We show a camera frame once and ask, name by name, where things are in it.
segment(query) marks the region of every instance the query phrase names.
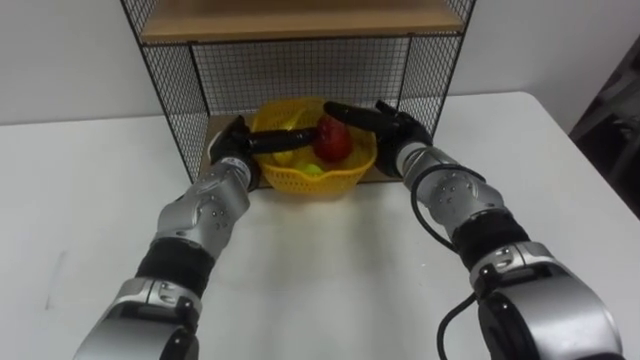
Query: white table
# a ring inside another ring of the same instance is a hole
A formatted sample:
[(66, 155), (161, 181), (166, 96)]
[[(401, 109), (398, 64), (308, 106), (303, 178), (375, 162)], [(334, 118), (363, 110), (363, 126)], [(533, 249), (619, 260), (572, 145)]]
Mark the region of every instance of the white table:
[[(640, 223), (523, 93), (447, 101), (436, 143), (486, 176), (532, 239), (582, 277), (640, 357)], [(69, 359), (188, 186), (161, 117), (0, 128), (4, 359)], [(435, 359), (470, 292), (401, 184), (341, 200), (251, 194), (203, 298), (201, 359)], [(475, 305), (451, 359), (488, 358)]]

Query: yellow plastic basket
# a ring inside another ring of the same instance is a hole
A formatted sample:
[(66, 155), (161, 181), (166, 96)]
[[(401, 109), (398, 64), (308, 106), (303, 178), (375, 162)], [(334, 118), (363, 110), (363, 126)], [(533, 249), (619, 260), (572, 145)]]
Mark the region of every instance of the yellow plastic basket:
[[(290, 130), (316, 126), (324, 114), (320, 98), (282, 100), (264, 105), (256, 114), (251, 130)], [(337, 164), (326, 164), (313, 153), (311, 146), (294, 150), (291, 160), (283, 166), (272, 154), (255, 156), (267, 181), (274, 189), (291, 194), (333, 195), (347, 192), (373, 165), (377, 156), (375, 135), (348, 126), (353, 140), (353, 152)], [(322, 165), (322, 175), (309, 175), (295, 169), (295, 164)]]

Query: red apple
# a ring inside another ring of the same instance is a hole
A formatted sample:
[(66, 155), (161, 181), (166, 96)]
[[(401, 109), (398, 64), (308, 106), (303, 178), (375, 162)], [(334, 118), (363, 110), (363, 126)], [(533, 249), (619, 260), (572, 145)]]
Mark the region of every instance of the red apple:
[(339, 162), (351, 155), (353, 141), (344, 123), (324, 115), (318, 120), (318, 137), (313, 142), (313, 152), (323, 161)]

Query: gray robot arm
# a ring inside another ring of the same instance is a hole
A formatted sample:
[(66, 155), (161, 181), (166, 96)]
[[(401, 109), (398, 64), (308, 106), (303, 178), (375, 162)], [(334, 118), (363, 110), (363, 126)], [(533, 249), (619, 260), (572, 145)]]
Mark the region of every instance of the gray robot arm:
[(197, 359), (200, 298), (249, 208), (251, 177), (242, 158), (221, 158), (162, 210), (136, 276), (122, 285), (75, 359)]
[[(409, 189), (426, 170), (456, 164), (426, 144), (405, 149), (397, 164)], [(492, 359), (622, 359), (613, 318), (593, 290), (530, 241), (497, 190), (452, 168), (424, 177), (416, 195), (470, 271)]]

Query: wire mesh shelf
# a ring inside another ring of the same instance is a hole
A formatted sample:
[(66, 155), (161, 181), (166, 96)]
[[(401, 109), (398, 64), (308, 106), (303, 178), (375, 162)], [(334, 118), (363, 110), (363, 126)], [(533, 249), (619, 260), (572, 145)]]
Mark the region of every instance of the wire mesh shelf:
[(212, 116), (280, 98), (383, 99), (435, 133), (475, 0), (446, 0), (462, 31), (395, 36), (145, 43), (158, 0), (121, 0), (185, 168), (197, 179)]

